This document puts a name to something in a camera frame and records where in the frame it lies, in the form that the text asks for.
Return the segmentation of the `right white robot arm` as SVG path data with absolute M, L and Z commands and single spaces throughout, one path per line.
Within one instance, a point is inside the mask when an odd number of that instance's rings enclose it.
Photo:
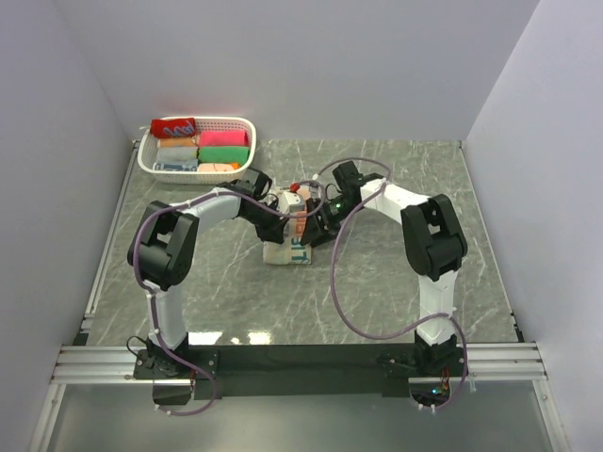
M 419 282 L 419 320 L 412 327 L 425 343 L 415 352 L 415 365 L 426 376 L 438 374 L 448 363 L 441 347 L 458 330 L 452 322 L 454 287 L 468 247 L 450 198 L 444 194 L 416 194 L 389 181 L 390 175 L 364 175 L 354 157 L 327 165 L 333 170 L 338 196 L 319 205 L 307 200 L 315 214 L 305 223 L 301 243 L 317 247 L 338 241 L 350 216 L 362 209 L 378 212 L 399 223 L 406 259 Z

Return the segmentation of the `white printed towel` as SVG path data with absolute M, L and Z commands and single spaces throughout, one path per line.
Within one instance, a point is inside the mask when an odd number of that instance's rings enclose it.
M 269 192 L 271 201 L 278 201 L 277 194 L 288 190 L 287 187 L 274 187 Z M 310 191 L 302 186 L 295 192 L 305 199 L 310 198 Z M 310 265 L 312 263 L 312 247 L 302 244 L 302 235 L 306 226 L 306 218 L 289 219 L 284 227 L 284 243 L 265 242 L 263 244 L 263 262 L 273 266 Z

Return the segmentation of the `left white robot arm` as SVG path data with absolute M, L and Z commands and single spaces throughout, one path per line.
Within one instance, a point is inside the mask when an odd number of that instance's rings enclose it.
M 261 170 L 249 169 L 229 183 L 185 202 L 151 202 L 140 221 L 127 262 L 146 292 L 150 317 L 149 341 L 162 349 L 155 365 L 166 377 L 183 376 L 188 353 L 180 284 L 193 261 L 198 236 L 223 221 L 243 218 L 264 242 L 283 244 L 288 222 L 278 211 L 278 199 L 269 193 L 272 180 Z

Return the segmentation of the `red blue cat towel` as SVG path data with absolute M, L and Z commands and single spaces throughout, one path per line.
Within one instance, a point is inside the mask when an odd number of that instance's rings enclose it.
M 196 133 L 193 118 L 153 119 L 151 121 L 150 134 L 155 138 L 193 137 Z

